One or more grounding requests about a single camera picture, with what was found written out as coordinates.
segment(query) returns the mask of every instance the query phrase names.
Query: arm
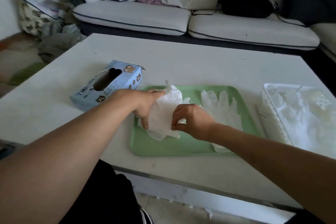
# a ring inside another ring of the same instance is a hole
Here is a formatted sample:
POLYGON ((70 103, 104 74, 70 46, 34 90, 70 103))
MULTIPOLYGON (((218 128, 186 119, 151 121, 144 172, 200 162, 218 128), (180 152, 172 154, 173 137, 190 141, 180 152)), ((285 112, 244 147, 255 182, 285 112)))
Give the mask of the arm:
POLYGON ((150 107, 163 94, 118 90, 0 161, 0 223, 59 223, 120 123, 134 111, 147 127, 150 107))
POLYGON ((197 105, 179 105, 172 129, 228 148, 322 221, 336 223, 336 160, 216 123, 197 105), (187 124, 178 124, 183 118, 187 124))

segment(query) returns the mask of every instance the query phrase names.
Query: white sofa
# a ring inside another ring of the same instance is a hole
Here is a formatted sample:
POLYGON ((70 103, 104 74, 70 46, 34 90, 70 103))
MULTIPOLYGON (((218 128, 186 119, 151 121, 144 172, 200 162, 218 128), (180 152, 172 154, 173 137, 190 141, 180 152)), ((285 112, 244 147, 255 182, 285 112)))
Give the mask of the white sofa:
MULTIPOLYGON (((73 13, 80 21, 91 24, 165 35, 178 36, 188 33, 201 39, 300 50, 312 50, 320 44, 319 37, 310 28, 284 23, 276 15, 255 19, 229 16, 217 11, 214 15, 192 16, 191 10, 179 7, 111 0, 84 1, 85 3, 77 6, 73 13)), ((209 12, 198 10, 194 14, 209 12)))

